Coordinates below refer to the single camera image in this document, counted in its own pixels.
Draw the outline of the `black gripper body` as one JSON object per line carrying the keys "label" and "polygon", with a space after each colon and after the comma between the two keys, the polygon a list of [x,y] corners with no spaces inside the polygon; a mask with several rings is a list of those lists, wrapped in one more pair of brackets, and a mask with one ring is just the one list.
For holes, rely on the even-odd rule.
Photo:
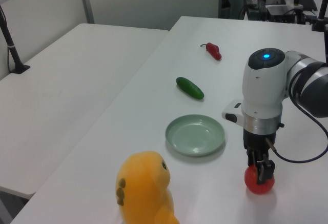
{"label": "black gripper body", "polygon": [[270,146],[265,141],[268,138],[272,144],[275,143],[276,132],[266,135],[258,135],[243,130],[243,145],[246,150],[256,150],[258,159],[263,159],[263,155],[269,156]]}

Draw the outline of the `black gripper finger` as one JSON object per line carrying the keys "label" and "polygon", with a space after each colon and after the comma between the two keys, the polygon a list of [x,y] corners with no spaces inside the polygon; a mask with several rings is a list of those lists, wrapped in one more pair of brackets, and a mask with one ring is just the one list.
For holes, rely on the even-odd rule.
{"label": "black gripper finger", "polygon": [[255,166],[257,167],[257,151],[256,150],[247,150],[248,156],[248,166]]}
{"label": "black gripper finger", "polygon": [[274,177],[275,163],[272,160],[265,159],[257,162],[257,183],[265,184],[267,180]]}

